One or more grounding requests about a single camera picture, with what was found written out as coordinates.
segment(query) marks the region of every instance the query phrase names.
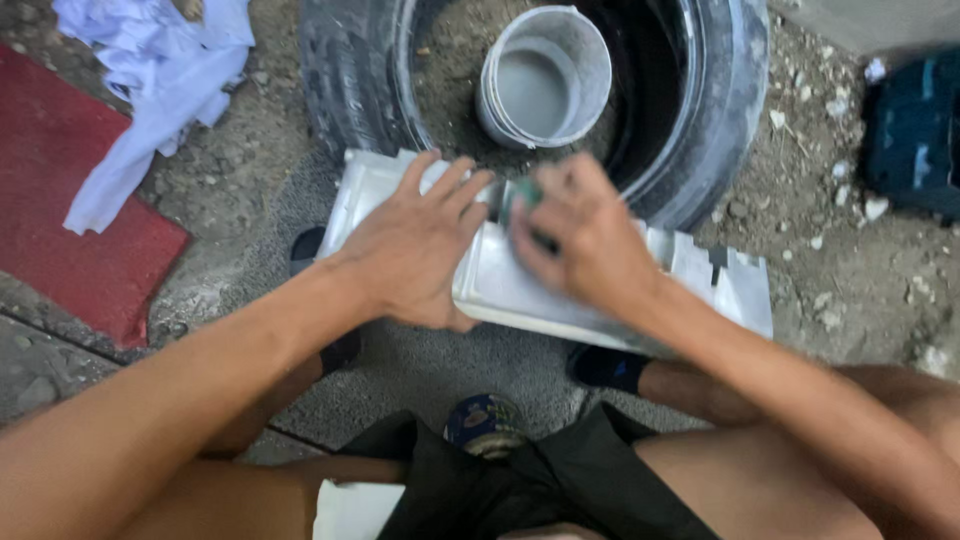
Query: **black sock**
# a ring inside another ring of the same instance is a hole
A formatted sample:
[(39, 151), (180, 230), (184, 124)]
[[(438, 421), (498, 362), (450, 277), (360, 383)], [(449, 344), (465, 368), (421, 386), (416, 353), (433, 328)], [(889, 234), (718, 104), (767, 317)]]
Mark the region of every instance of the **black sock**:
[(569, 375), (587, 386), (600, 386), (637, 393), (640, 373), (653, 360), (622, 351), (585, 347), (573, 353), (567, 365)]

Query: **hand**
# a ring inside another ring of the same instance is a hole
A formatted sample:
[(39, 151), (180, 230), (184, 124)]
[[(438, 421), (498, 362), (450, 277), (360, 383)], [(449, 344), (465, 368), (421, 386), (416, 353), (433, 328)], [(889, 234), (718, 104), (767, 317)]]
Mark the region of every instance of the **hand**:
[[(511, 208), (519, 259), (548, 287), (620, 320), (636, 315), (626, 301), (650, 298), (663, 274), (600, 163), (578, 154), (541, 167), (534, 180), (543, 201), (529, 215), (523, 201)], [(555, 240), (559, 255), (541, 247), (532, 229)]]
[(450, 291), (457, 264), (487, 219), (487, 205), (473, 198), (493, 173), (480, 171), (462, 183), (475, 163), (459, 158), (421, 196), (423, 172), (439, 158), (439, 150), (417, 156), (396, 193), (357, 227), (338, 255), (355, 263), (354, 277), (378, 314), (468, 331), (477, 322), (453, 305)]

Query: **white bucket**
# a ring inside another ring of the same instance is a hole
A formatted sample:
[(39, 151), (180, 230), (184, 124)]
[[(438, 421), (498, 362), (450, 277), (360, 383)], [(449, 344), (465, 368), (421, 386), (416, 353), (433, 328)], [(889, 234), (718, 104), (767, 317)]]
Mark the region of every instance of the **white bucket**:
[(610, 95), (603, 36), (576, 8), (514, 19), (487, 53), (475, 96), (487, 135), (508, 148), (556, 148), (587, 134)]

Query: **black shorts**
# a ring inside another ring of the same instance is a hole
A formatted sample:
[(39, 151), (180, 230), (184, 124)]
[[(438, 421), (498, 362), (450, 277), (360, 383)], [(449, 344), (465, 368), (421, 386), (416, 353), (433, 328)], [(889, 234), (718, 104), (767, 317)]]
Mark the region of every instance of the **black shorts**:
[(716, 540), (631, 444), (656, 432), (600, 404), (540, 441), (487, 461), (444, 441), (410, 412), (365, 431), (340, 454), (410, 463), (407, 489), (380, 534), (493, 539), (574, 523), (607, 538)]

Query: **red mat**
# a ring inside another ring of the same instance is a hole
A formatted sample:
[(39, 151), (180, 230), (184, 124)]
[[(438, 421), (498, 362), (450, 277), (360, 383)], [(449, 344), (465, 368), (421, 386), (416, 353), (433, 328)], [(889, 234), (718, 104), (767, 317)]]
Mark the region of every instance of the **red mat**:
[(135, 197), (102, 234), (60, 225), (130, 119), (4, 45), (0, 81), (0, 270), (117, 347), (145, 346), (150, 299), (186, 231)]

